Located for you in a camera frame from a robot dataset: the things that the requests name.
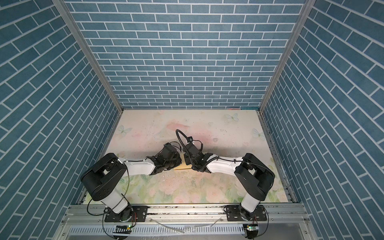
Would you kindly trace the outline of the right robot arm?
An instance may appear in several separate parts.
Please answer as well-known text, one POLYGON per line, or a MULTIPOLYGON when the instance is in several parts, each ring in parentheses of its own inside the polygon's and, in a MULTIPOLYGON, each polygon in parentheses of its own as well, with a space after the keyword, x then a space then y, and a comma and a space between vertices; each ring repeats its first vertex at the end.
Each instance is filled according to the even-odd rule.
POLYGON ((244 196, 240 210, 251 215, 260 202, 263 202, 275 181, 275 174, 257 157, 247 153, 240 158, 225 158, 202 152, 194 143, 182 145, 187 165, 203 173, 221 173, 236 177, 247 194, 244 196))

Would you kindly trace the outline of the yellow envelope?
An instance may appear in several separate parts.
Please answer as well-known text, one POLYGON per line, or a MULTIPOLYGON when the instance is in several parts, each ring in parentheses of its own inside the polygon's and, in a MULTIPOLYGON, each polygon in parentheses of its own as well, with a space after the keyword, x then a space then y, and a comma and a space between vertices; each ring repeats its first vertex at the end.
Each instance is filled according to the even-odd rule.
POLYGON ((184 158, 184 154, 180 153, 180 157, 181 157, 181 160, 182 160, 182 163, 175 167, 174 170, 175 171, 178 171, 178 170, 190 170, 192 168, 192 165, 187 165, 186 162, 185 162, 185 158, 184 158))

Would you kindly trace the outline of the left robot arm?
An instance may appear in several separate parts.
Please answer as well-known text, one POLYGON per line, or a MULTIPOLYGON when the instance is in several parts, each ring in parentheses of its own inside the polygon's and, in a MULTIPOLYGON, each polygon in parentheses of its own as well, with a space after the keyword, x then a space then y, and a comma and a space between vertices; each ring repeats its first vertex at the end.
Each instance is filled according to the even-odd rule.
POLYGON ((123 177, 156 175, 181 163, 178 149, 170 143, 156 155, 142 160, 126 160, 109 153, 82 174, 81 182, 93 201, 100 201, 115 214, 120 214, 129 209, 128 200, 116 190, 123 177))

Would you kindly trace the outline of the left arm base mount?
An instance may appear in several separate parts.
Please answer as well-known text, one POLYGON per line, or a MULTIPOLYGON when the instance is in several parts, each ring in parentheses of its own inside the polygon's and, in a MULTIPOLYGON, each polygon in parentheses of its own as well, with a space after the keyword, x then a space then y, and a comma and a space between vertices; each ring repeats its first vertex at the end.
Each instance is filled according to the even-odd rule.
POLYGON ((145 222, 148 213, 148 206, 128 205, 119 214, 111 211, 105 215, 107 223, 141 223, 145 222))

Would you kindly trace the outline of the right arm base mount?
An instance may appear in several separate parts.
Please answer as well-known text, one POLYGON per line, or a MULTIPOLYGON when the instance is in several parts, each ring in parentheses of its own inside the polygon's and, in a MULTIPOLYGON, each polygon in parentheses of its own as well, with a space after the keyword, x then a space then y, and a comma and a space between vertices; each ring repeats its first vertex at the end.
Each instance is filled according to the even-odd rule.
POLYGON ((268 219, 264 206, 258 205, 253 212, 248 212, 241 205, 226 205, 223 208, 227 221, 266 221, 268 219))

